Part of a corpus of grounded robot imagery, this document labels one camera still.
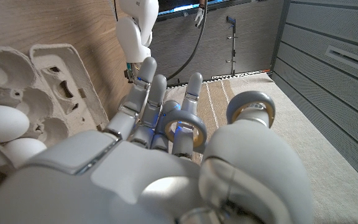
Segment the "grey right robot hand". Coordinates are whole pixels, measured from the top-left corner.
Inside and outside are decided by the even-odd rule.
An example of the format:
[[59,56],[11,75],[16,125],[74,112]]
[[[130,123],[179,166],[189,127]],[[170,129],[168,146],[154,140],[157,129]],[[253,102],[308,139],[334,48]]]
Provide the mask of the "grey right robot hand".
[[273,99],[245,91],[212,136],[147,57],[102,131],[78,133],[25,162],[0,185],[0,223],[312,223],[298,154],[272,130]]

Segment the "pale person hand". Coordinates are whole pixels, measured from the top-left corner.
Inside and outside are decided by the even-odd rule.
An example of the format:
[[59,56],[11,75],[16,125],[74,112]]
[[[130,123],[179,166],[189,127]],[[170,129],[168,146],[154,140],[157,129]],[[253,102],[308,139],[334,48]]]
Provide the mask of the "pale person hand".
[[203,19],[204,19],[204,8],[199,7],[195,17],[195,26],[199,27]]

